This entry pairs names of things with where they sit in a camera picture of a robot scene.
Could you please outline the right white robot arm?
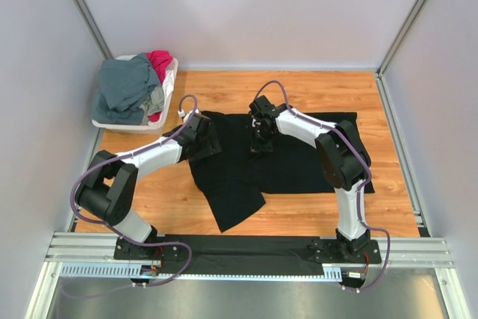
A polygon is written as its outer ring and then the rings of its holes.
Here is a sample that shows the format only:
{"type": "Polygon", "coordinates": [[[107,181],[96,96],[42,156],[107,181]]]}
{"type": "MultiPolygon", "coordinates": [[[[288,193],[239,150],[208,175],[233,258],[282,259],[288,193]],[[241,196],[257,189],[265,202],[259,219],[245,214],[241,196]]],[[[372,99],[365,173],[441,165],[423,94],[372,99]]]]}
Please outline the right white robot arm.
{"type": "Polygon", "coordinates": [[[370,240],[365,223],[364,190],[370,182],[371,159],[356,127],[349,121],[317,120],[284,103],[272,104],[259,96],[249,105],[252,150],[271,152],[272,140],[288,135],[317,150],[326,181],[333,186],[338,204],[338,228],[333,250],[344,261],[355,261],[370,240]]]}

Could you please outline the black t-shirt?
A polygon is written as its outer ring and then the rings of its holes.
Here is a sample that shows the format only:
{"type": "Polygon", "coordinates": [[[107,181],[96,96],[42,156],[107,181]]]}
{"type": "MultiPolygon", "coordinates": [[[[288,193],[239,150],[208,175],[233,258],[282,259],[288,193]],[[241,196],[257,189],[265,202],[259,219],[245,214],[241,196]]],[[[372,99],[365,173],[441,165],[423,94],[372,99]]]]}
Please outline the black t-shirt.
{"type": "Polygon", "coordinates": [[[317,151],[287,135],[273,139],[273,151],[254,153],[248,114],[203,113],[215,126],[221,151],[190,162],[193,180],[205,195],[221,232],[252,216],[264,195],[331,193],[317,151]]]}

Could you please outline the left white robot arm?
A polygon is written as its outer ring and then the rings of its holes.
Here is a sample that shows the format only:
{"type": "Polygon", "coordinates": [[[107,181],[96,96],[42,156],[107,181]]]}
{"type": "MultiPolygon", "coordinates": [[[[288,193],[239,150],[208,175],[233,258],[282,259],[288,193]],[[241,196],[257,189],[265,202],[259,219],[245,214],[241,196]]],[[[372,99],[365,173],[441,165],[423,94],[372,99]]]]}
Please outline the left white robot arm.
{"type": "Polygon", "coordinates": [[[158,231],[132,208],[137,181],[163,167],[219,152],[212,120],[192,113],[182,126],[148,145],[117,154],[97,152],[74,186],[73,206],[83,208],[119,235],[121,256],[133,252],[140,260],[149,260],[157,251],[158,231]]]}

